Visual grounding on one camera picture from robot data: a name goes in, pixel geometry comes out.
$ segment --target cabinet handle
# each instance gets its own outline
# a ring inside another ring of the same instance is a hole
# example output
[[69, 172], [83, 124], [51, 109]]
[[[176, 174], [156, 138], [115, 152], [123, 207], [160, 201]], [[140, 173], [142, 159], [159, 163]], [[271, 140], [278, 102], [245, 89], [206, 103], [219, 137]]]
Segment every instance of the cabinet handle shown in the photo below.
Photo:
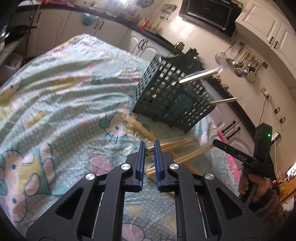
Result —
[[141, 50], [143, 50], [144, 44], [147, 44], [147, 43], [148, 43], [148, 40], [146, 40], [146, 41], [142, 44], [142, 46], [141, 46]]
[[39, 22], [39, 18], [42, 12], [39, 13], [38, 18], [37, 18], [37, 23]]
[[272, 37], [271, 37], [271, 40], [269, 41], [269, 44], [271, 44], [271, 42], [272, 42], [273, 38], [274, 38], [274, 37], [272, 36]]
[[222, 130], [221, 133], [224, 133], [225, 131], [227, 131], [234, 124], [235, 124], [235, 120], [228, 127], [226, 127], [224, 130]]
[[140, 48], [140, 44], [141, 44], [141, 42], [142, 41], [144, 41], [145, 39], [142, 39], [140, 42], [139, 42], [139, 44], [138, 44], [138, 49]]
[[99, 28], [99, 31], [102, 29], [103, 25], [104, 25], [105, 21], [103, 21], [102, 25]]
[[274, 49], [276, 49], [276, 46], [277, 46], [277, 44], [278, 44], [279, 42], [278, 41], [276, 41], [276, 45], [274, 46]]
[[226, 137], [227, 140], [229, 140], [231, 137], [233, 137], [238, 131], [240, 130], [240, 127], [237, 128], [235, 132], [233, 132], [230, 136]]

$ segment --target person's sleeve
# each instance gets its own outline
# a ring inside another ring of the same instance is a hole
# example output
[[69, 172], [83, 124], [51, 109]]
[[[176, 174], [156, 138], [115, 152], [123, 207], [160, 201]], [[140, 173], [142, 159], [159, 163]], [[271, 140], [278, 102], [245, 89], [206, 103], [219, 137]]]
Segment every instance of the person's sleeve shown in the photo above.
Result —
[[288, 216], [280, 204], [275, 190], [266, 192], [257, 202], [250, 205], [250, 209], [267, 225], [271, 232], [275, 232]]

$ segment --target kitchen cabinet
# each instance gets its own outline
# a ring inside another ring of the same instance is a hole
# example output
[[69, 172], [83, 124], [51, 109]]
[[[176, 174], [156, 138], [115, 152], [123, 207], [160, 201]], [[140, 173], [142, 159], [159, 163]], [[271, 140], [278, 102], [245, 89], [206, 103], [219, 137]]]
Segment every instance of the kitchen cabinet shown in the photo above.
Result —
[[145, 37], [142, 34], [130, 29], [121, 41], [119, 48], [129, 53], [137, 54], [144, 40]]
[[37, 12], [29, 43], [29, 56], [39, 56], [58, 46], [70, 11], [42, 9]]
[[[33, 18], [36, 13], [36, 10], [32, 11], [32, 18], [29, 19], [31, 10], [15, 13], [12, 17], [10, 27], [28, 25], [31, 26], [33, 23]], [[22, 42], [16, 47], [15, 51], [21, 56], [27, 55], [27, 46], [28, 46], [29, 36], [24, 37]]]
[[256, 34], [270, 47], [281, 26], [280, 19], [254, 0], [248, 3], [236, 22]]
[[83, 24], [84, 13], [72, 11], [67, 20], [60, 43], [68, 41], [70, 38], [80, 34], [94, 35], [102, 18], [96, 17], [89, 26]]
[[155, 54], [159, 54], [163, 57], [168, 57], [170, 55], [170, 51], [150, 39], [145, 39], [144, 43], [140, 45], [140, 47], [141, 48], [139, 49], [137, 56], [147, 60], [148, 62], [153, 59]]
[[[227, 135], [224, 136], [225, 143], [228, 145], [243, 151], [244, 153], [253, 156], [255, 142], [248, 133], [247, 129], [242, 122], [239, 122], [233, 127]], [[242, 168], [242, 162], [234, 158], [234, 161], [238, 169]]]
[[296, 35], [285, 23], [281, 23], [279, 33], [271, 49], [296, 78]]
[[[214, 100], [223, 99], [208, 82], [204, 81], [202, 85], [206, 88]], [[240, 122], [238, 116], [233, 112], [227, 103], [216, 105], [215, 109], [209, 115], [212, 117], [223, 136], [228, 134], [228, 132]]]
[[119, 47], [128, 29], [120, 23], [103, 19], [94, 36], [108, 44]]

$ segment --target kettle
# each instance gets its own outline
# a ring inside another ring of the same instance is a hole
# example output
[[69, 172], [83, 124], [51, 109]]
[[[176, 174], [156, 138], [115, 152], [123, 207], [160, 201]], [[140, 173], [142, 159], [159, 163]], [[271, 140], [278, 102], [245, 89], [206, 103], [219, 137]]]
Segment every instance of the kettle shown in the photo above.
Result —
[[175, 44], [175, 49], [179, 50], [179, 51], [182, 51], [183, 48], [185, 47], [185, 44], [181, 41], [179, 41], [178, 43]]

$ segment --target silver screw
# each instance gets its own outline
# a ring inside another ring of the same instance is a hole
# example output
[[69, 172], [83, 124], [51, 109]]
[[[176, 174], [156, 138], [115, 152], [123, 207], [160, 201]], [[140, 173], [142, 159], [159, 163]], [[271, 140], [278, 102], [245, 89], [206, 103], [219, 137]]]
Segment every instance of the silver screw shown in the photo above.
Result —
[[173, 169], [173, 170], [177, 170], [177, 169], [179, 168], [179, 165], [176, 164], [176, 163], [172, 163], [172, 164], [170, 165], [170, 168]]
[[95, 177], [96, 177], [96, 175], [93, 174], [93, 173], [88, 173], [88, 174], [86, 174], [86, 176], [85, 176], [85, 178], [86, 178], [87, 180], [93, 180]]
[[122, 170], [128, 170], [130, 168], [131, 168], [131, 165], [130, 164], [127, 164], [127, 163], [121, 165], [121, 169]]
[[207, 173], [205, 175], [205, 178], [208, 179], [208, 180], [213, 180], [214, 179], [214, 175], [212, 173]]

